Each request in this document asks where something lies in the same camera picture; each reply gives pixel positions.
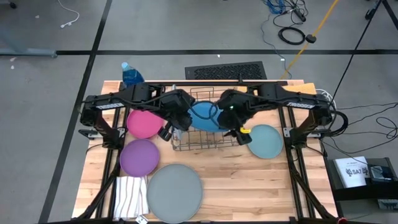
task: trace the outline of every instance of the purple plate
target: purple plate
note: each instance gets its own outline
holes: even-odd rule
[[[120,166],[132,177],[143,177],[156,168],[159,158],[159,150],[153,142],[147,139],[137,139],[122,150]]]

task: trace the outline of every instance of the dish towel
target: dish towel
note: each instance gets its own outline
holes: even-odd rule
[[[114,218],[128,220],[149,213],[147,177],[117,177]]]

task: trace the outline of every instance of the pink plate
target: pink plate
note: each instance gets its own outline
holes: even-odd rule
[[[133,110],[127,118],[127,128],[136,138],[150,138],[157,134],[163,119],[148,111]]]

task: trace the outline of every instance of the white cable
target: white cable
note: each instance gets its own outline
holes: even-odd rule
[[[62,7],[63,9],[68,10],[68,11],[70,11],[70,12],[74,12],[74,13],[77,14],[77,17],[76,17],[75,20],[72,20],[72,21],[70,21],[70,22],[67,22],[66,24],[62,24],[62,25],[61,25],[61,28],[63,29],[66,25],[71,26],[72,23],[76,22],[76,21],[79,19],[80,14],[79,14],[79,12],[76,12],[76,11],[74,11],[74,10],[68,9],[67,7],[63,6],[60,0],[58,0],[58,3],[61,5],[61,7]]]
[[[325,96],[328,99],[329,102],[331,101],[331,99],[333,99],[333,96],[331,94],[329,94],[326,90],[316,89],[316,91],[321,92],[321,94],[323,96]],[[333,104],[334,104],[335,108],[337,109],[336,100],[333,100]]]

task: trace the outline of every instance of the blue plate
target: blue plate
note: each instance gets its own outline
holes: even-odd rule
[[[211,113],[209,114],[209,110],[211,108],[211,103],[208,102],[204,102],[204,103],[198,103],[194,106],[192,106],[193,110],[199,114],[202,117],[208,118],[211,114],[214,114],[214,112],[216,111],[216,106],[214,106],[211,109]],[[211,119],[201,119],[198,116],[196,116],[194,113],[192,113],[191,110],[188,110],[188,113],[190,113],[191,117],[192,117],[192,127],[202,130],[202,131],[208,131],[208,132],[223,132],[223,131],[227,131],[225,129],[220,129],[218,127],[218,122],[217,122],[217,118],[220,115],[220,113],[223,110],[218,110],[217,113],[214,115],[213,120],[215,121],[212,122]]]
[[[261,159],[273,159],[280,154],[284,146],[282,136],[274,127],[260,124],[250,132],[252,142],[248,144],[250,151]]]

